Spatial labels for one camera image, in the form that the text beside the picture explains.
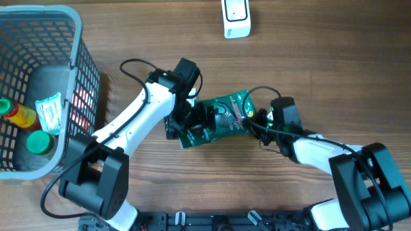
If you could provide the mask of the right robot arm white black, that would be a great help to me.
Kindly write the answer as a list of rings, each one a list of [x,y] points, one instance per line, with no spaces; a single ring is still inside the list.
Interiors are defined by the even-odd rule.
[[[314,230],[392,230],[410,217],[410,189],[385,145],[349,145],[304,130],[291,97],[270,105],[258,113],[243,107],[244,125],[264,145],[275,142],[283,156],[333,177],[337,198],[308,209]]]

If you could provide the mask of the green 3M gloves packet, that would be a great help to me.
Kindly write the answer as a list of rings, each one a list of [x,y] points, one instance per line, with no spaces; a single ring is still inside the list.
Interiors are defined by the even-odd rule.
[[[189,113],[184,131],[179,135],[182,148],[210,144],[218,139],[249,133],[243,124],[256,108],[247,90],[197,101]]]

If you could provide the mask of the green lid jar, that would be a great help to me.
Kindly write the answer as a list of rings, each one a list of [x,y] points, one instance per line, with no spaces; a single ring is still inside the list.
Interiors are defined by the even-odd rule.
[[[42,130],[37,130],[29,134],[26,139],[27,150],[40,157],[51,158],[57,148],[57,140],[54,136]]]

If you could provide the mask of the light teal tissue pack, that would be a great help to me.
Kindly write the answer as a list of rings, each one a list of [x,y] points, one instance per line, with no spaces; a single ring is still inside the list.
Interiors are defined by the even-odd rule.
[[[47,99],[37,100],[35,106],[42,130],[51,135],[58,135],[62,120],[61,93],[57,92]]]

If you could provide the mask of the red sauce bottle green cap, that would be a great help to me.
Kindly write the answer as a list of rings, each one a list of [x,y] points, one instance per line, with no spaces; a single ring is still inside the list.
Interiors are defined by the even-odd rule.
[[[9,99],[1,99],[1,115],[19,128],[29,131],[41,130],[39,116],[35,110]]]

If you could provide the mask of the small red snack packet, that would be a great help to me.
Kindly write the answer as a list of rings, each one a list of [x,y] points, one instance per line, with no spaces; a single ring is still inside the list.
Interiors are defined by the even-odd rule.
[[[72,100],[72,104],[84,115],[86,114],[86,110],[90,109],[93,105],[94,91],[87,91],[85,89],[76,90],[77,96],[74,97]],[[82,117],[77,112],[70,113],[71,119],[76,122],[76,124],[80,125],[83,129],[87,130],[90,127],[90,122],[86,120],[86,118]]]

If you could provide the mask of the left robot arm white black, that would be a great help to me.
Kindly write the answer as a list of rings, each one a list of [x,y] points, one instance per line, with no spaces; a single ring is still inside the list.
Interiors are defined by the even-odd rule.
[[[203,114],[194,106],[194,84],[201,77],[196,63],[185,58],[173,71],[155,68],[138,97],[115,120],[69,141],[58,176],[60,195],[109,228],[131,230],[138,211],[126,200],[129,160],[159,121],[164,121],[168,139],[200,122]]]

